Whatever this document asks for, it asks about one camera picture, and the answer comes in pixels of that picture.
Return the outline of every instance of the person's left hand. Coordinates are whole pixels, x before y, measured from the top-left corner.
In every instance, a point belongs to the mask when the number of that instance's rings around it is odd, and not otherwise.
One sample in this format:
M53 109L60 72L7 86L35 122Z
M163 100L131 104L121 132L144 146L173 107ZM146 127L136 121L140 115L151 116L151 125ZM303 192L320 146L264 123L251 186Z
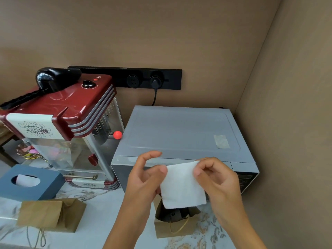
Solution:
M141 235L147 219L150 215L151 203L156 194L160 193L160 184L167 174L165 165L156 165L143 170L147 160L159 157L160 151L150 151L141 154L132 168L128 177L127 189L123 199L119 216L129 218L131 225L137 228L138 234Z

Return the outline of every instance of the black cable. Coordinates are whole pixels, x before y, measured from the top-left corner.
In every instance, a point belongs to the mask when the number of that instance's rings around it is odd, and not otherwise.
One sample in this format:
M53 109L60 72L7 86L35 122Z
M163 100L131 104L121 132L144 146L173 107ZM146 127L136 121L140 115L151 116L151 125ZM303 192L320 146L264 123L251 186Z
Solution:
M153 106L154 103L156 102L156 97L157 97L157 89L154 90L154 100L151 106Z

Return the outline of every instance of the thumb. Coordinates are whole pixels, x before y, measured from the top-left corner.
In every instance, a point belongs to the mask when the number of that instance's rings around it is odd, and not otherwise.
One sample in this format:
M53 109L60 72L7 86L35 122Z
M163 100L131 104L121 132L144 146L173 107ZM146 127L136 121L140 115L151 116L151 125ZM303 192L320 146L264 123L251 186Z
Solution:
M160 187L160 184L164 181L167 174L167 167L165 165L161 165L159 169L154 172L150 178L146 181L145 187L154 192Z
M201 168L195 167L193 169L193 176L195 177L196 181L199 185L206 191L206 193L210 196L214 190L214 182L212 179L208 176L207 173L205 173L204 170Z

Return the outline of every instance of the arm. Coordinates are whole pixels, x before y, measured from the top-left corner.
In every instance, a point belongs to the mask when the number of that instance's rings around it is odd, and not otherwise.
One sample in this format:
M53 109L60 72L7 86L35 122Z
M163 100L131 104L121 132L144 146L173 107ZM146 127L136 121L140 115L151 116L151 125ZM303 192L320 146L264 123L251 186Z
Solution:
M212 210L237 249L266 249L250 224L237 174L217 158L202 159L193 170L209 195Z
M151 203L160 193L160 184L167 174L165 165L143 170L147 160L161 155L150 151L140 155L129 174L127 189L118 217L103 249L134 248L150 215Z

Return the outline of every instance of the brown paper bag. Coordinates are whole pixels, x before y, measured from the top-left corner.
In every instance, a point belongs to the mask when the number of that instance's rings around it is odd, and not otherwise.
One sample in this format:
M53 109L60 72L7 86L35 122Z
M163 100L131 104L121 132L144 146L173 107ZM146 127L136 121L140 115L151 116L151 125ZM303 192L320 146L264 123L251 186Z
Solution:
M157 238L167 238L175 236L185 236L194 233L199 220L199 214L201 213L197 207L189 207L189 213L191 217L182 219L178 222L163 222L159 220L160 209L162 200L160 195L157 195L153 200L154 207L156 209L156 216L154 219L154 226L156 229Z
M86 203L76 198L23 201L17 226L32 226L45 231L75 232Z

